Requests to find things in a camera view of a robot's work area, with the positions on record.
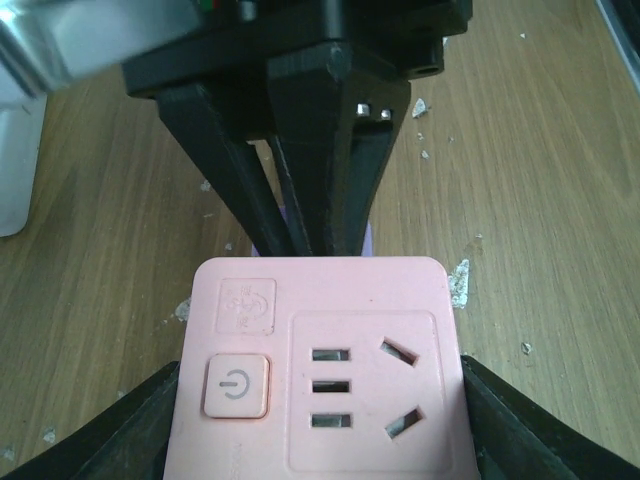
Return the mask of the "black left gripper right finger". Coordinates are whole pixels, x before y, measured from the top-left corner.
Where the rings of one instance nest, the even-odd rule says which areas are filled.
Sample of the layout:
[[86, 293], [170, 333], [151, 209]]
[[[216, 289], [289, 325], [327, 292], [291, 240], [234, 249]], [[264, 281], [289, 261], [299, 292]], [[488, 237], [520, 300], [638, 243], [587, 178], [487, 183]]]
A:
[[637, 479], [639, 468], [561, 422], [476, 359], [461, 357], [482, 479]]

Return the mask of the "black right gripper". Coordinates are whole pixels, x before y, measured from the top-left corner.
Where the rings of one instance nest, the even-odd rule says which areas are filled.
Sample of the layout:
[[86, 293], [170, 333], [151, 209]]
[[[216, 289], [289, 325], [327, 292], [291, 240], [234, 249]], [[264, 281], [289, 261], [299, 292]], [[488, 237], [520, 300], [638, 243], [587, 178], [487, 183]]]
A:
[[[204, 26], [126, 62], [262, 256], [358, 256], [416, 78], [444, 68], [468, 1], [218, 1]], [[252, 140], [276, 163], [286, 220]]]

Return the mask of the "pink adapter with blue plug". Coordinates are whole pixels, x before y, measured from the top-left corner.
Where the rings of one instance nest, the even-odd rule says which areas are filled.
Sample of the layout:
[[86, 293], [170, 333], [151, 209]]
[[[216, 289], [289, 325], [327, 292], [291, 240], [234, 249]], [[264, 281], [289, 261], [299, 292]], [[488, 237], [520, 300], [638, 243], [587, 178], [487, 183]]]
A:
[[445, 269], [215, 258], [191, 294], [168, 479], [475, 479]]

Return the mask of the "purple adapter cube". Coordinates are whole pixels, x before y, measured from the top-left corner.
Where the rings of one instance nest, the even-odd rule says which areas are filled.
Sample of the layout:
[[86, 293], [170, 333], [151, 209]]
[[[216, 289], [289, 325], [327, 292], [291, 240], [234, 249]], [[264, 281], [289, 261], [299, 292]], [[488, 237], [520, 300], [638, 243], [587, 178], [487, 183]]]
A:
[[[283, 219], [285, 220], [285, 223], [287, 223], [285, 207], [281, 206], [281, 207], [279, 207], [279, 210], [280, 210], [280, 213], [281, 213]], [[252, 247], [251, 247], [251, 257], [259, 257], [259, 256], [260, 256], [259, 252], [255, 248], [255, 246], [252, 245]], [[372, 257], [372, 256], [374, 256], [373, 230], [372, 230], [372, 226], [371, 226], [370, 222], [367, 222], [367, 227], [366, 227], [366, 230], [365, 230], [365, 236], [364, 236], [361, 256], [363, 256], [363, 257]]]

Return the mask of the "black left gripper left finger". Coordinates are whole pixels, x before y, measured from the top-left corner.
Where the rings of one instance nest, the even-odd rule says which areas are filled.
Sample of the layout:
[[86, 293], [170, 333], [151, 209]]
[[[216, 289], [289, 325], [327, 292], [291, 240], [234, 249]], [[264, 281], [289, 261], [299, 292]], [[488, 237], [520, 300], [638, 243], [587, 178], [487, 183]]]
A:
[[161, 479], [179, 363], [162, 367], [60, 443], [6, 479]]

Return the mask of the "white power strip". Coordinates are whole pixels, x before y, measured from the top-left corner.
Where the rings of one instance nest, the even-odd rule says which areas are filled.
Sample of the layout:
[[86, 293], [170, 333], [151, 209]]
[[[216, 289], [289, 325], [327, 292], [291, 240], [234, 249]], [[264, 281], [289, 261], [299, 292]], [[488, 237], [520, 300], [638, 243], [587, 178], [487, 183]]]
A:
[[47, 97], [1, 111], [1, 236], [27, 223]]

